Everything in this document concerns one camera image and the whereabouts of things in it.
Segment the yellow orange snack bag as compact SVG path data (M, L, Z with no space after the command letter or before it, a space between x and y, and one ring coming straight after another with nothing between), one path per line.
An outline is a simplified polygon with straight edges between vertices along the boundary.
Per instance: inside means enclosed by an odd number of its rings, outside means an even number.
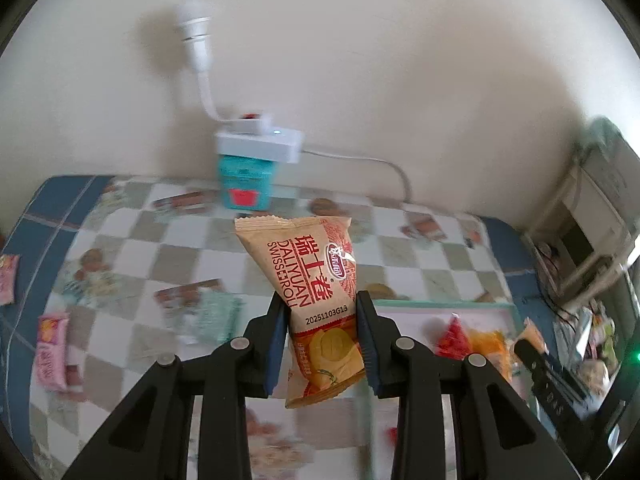
M469 330L468 338L471 350L488 359L507 382L512 382L512 356L503 332Z

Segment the red snack packet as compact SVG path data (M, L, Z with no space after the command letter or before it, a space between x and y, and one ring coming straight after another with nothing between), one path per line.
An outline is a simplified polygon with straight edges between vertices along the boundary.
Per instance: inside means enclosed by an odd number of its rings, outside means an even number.
M436 356L462 361L471 352L472 346L460 318L456 314L451 315L445 333L443 333L437 341L435 348Z

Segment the orange swiss roll packet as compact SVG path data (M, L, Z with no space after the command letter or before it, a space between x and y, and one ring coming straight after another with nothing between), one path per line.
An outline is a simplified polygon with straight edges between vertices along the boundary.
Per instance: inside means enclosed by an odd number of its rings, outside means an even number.
M364 376L351 224L335 216L234 222L241 244L290 309L287 408L332 399Z

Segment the small red candy packet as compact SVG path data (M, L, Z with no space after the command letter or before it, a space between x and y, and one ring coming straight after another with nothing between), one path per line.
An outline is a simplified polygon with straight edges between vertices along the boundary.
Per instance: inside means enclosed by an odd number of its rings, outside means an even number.
M386 434L390 445L396 446L398 441L398 429L396 427L390 427L386 430Z

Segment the pink swiss roll packet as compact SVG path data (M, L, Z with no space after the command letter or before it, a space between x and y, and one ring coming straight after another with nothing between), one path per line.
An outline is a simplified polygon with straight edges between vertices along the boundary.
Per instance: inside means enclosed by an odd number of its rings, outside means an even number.
M66 335L70 317L66 312L54 312L38 318L35 354L36 376L43 388L65 391Z

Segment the mint green foil packet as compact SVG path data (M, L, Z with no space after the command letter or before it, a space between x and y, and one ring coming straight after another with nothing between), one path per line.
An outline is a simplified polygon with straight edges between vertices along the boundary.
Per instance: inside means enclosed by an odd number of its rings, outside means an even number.
M194 304L177 310L175 330L183 344L218 347L230 340L242 308L242 301L230 292L199 288Z

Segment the checkered tablecloth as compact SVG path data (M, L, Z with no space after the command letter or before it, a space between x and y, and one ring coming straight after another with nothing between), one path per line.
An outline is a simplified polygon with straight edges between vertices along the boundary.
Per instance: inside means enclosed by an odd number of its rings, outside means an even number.
M525 320L552 333L532 259L500 220L292 186L273 190L270 212L351 218L359 285L424 344L453 314L508 337ZM175 330L199 288L242 301L233 337L266 312L272 289L235 217L219 185L198 180L54 177L28 201L4 245L20 263L14 303L1 310L1 423L41 478L65 474L158 354L213 350ZM54 312L70 317L65 391L36 376L38 318Z

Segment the white shelf unit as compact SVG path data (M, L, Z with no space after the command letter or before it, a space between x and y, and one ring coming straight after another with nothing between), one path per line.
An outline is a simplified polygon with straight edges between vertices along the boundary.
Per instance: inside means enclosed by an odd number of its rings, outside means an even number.
M523 234L561 309L614 285L639 258L639 154L608 118L594 118L570 169Z

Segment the light pink snack packet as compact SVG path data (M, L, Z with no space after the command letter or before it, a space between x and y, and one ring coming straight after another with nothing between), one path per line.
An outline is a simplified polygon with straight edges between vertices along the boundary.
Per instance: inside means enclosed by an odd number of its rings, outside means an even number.
M14 303L14 287L19 263L18 255L0 256L0 304L2 306Z

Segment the teal toy box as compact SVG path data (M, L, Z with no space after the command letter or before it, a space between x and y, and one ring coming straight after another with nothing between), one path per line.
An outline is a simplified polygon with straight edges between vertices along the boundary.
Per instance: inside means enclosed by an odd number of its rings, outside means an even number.
M220 155L218 172L224 206L229 209L267 210L276 169L277 164L270 160Z

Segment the white power strip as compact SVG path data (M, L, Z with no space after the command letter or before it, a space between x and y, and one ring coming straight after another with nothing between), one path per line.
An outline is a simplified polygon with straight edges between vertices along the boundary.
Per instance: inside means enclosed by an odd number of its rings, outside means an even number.
M221 155L297 164L305 136L298 130L279 128L268 134L230 133L221 130L215 134L215 139Z

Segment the white gooseneck lamp socket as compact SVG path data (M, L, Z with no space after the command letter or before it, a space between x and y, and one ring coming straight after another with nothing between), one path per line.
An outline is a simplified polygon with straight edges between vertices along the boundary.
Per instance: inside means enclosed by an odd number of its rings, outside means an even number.
M175 16L181 43L186 51L186 64L198 80L198 91L205 113L228 133L246 136L268 136L272 133L272 120L268 114L247 113L238 117L223 118L213 95L209 72L214 57L210 43L209 24L212 20L207 6L198 0L190 0L176 7Z

